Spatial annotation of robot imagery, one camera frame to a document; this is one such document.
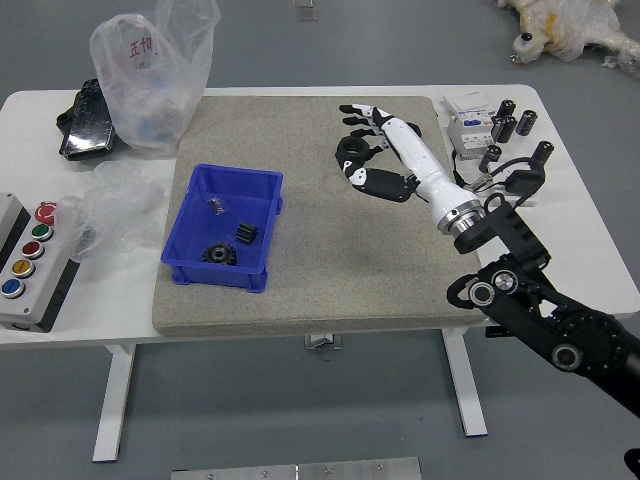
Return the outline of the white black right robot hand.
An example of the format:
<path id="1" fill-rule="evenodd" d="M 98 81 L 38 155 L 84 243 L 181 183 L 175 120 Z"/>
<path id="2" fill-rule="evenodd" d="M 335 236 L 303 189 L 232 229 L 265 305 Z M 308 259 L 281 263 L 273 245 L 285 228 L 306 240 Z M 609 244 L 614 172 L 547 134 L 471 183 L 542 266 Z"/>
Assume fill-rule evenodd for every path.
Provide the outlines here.
<path id="1" fill-rule="evenodd" d="M 370 105 L 347 104 L 340 111 L 347 115 L 344 124 L 361 127 L 341 139 L 335 154 L 354 189 L 398 203 L 415 194 L 430 204 L 438 230 L 454 237 L 484 217 L 478 197 L 451 180 L 416 126 Z M 385 149 L 396 154 L 402 174 L 366 165 Z"/>

